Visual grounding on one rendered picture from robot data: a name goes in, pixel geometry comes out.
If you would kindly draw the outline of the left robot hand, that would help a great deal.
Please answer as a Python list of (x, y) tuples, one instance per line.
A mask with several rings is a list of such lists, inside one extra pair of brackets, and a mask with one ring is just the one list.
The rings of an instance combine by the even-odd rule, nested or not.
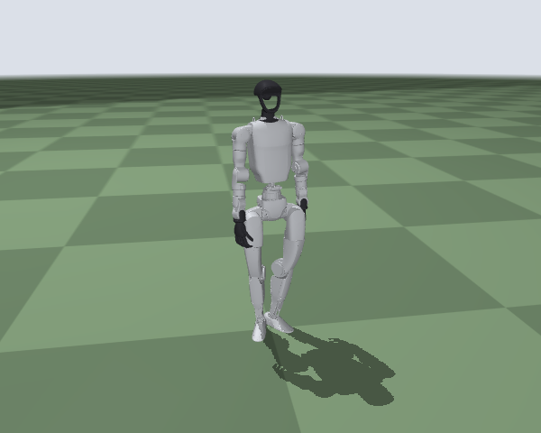
[[(298, 205), (298, 204), (297, 204)], [(302, 198), (301, 201), (300, 201), (300, 207), (302, 208), (302, 210), (304, 211), (305, 215), (306, 215), (306, 209), (307, 209), (307, 200), (305, 198)]]

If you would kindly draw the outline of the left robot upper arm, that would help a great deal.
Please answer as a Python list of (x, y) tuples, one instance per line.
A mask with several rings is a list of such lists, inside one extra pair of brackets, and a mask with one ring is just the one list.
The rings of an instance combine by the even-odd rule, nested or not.
[(302, 124), (290, 122), (292, 126), (292, 165), (291, 169), (296, 174), (308, 171), (308, 163), (303, 159), (305, 150), (304, 136), (305, 127)]

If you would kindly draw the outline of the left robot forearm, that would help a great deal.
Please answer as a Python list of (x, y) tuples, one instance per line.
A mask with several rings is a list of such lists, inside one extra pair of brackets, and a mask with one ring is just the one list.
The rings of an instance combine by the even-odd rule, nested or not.
[(297, 195), (297, 198), (296, 198), (296, 202), (297, 204), (300, 206), (300, 201), (302, 198), (305, 198), (307, 200), (307, 203), (308, 203), (308, 198), (307, 198), (307, 174), (308, 174), (308, 171), (307, 172), (304, 172), (304, 173), (301, 173), (301, 174), (296, 174), (294, 175), (294, 181), (295, 181), (295, 188), (296, 188), (296, 195)]

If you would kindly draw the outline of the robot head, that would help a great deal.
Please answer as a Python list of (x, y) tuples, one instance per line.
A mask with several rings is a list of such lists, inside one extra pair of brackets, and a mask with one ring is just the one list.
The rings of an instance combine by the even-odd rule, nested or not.
[[(280, 85), (272, 80), (268, 80), (268, 79), (262, 80), (255, 86), (253, 94), (255, 96), (258, 96), (260, 100), (261, 107), (262, 107), (261, 117), (267, 118), (265, 120), (260, 120), (260, 121), (266, 122), (266, 123), (277, 122), (278, 119), (275, 119), (273, 117), (275, 116), (274, 113), (276, 113), (280, 107), (280, 96), (281, 96)], [(276, 96), (278, 98), (277, 105), (272, 109), (267, 109), (267, 107), (264, 105), (263, 99), (269, 100), (273, 96)]]

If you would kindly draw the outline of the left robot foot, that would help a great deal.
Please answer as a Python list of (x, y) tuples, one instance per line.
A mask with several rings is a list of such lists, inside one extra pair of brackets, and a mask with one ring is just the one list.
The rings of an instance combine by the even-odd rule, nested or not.
[[(270, 312), (266, 312), (263, 315), (266, 319), (267, 325), (270, 325), (271, 327), (284, 332), (284, 333), (292, 333), (294, 331), (294, 328), (291, 327), (288, 323), (286, 323), (281, 317), (270, 318)], [(273, 315), (275, 316), (275, 314)], [(263, 319), (264, 321), (264, 319)]]

